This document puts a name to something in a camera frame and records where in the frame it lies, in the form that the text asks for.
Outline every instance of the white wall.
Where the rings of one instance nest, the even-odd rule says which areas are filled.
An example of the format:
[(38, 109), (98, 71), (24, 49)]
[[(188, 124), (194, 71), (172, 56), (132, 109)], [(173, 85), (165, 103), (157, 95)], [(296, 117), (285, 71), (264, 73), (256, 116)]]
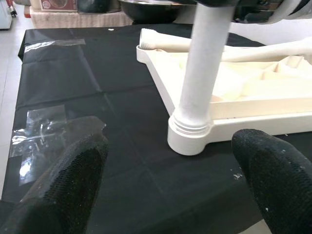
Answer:
[(233, 23), (230, 32), (263, 44), (277, 44), (312, 37), (312, 19), (282, 20), (275, 24)]

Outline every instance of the white tray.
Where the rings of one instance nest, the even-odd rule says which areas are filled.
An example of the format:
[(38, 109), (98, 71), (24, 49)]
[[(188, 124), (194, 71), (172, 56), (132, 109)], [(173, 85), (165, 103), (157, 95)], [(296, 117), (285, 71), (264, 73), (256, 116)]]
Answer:
[[(136, 52), (137, 60), (147, 65), (166, 109), (172, 115), (179, 104), (183, 72), (169, 57), (160, 56), (157, 50), (137, 47)], [(211, 130), (204, 136), (194, 136), (194, 140), (185, 145), (181, 145), (176, 137), (172, 141), (172, 129), (169, 128), (170, 146), (175, 149), (178, 144), (178, 153), (194, 155), (206, 144), (230, 140), (236, 131), (244, 128), (259, 129), (271, 135), (312, 131), (312, 93), (305, 97), (212, 102), (210, 118)]]

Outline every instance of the metal bowl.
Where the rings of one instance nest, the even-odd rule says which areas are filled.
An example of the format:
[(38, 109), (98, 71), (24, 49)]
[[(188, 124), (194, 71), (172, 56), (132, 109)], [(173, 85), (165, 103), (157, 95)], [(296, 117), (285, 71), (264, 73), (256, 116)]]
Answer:
[(140, 0), (119, 0), (124, 13), (135, 24), (172, 23), (183, 5), (164, 0), (154, 2)]

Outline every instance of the white pipe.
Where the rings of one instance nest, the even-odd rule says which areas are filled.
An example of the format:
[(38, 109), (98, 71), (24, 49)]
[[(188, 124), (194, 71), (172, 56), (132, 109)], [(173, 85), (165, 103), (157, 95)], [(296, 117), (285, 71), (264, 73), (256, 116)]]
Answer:
[[(169, 119), (168, 143), (178, 153), (195, 155), (206, 145), (198, 138), (210, 131), (209, 105), (233, 14), (234, 7), (197, 4), (181, 99)], [(193, 144), (202, 144), (199, 152)]]

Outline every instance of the black object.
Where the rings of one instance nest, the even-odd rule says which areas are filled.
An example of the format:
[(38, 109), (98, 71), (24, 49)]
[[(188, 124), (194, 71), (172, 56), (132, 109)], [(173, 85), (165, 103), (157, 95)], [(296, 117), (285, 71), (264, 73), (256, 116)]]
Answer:
[(241, 130), (232, 147), (273, 234), (312, 233), (312, 163), (262, 131)]
[(109, 11), (111, 0), (77, 0), (80, 13), (106, 13)]
[[(23, 54), (14, 130), (27, 111), (64, 105), (67, 120), (97, 116), (110, 151), (87, 234), (236, 234), (262, 219), (231, 143), (209, 144), (195, 157), (167, 144), (168, 112), (145, 64), (137, 61), (141, 28), (191, 36), (183, 24), (27, 30), (25, 46), (84, 39)], [(228, 45), (261, 46), (235, 34)], [(312, 158), (312, 133), (281, 136)], [(2, 199), (19, 202), (21, 157), (8, 159)]]
[(11, 212), (0, 233), (84, 233), (107, 152), (101, 134), (86, 136), (65, 149)]
[(182, 5), (151, 4), (139, 0), (119, 0), (121, 8), (135, 24), (172, 23)]

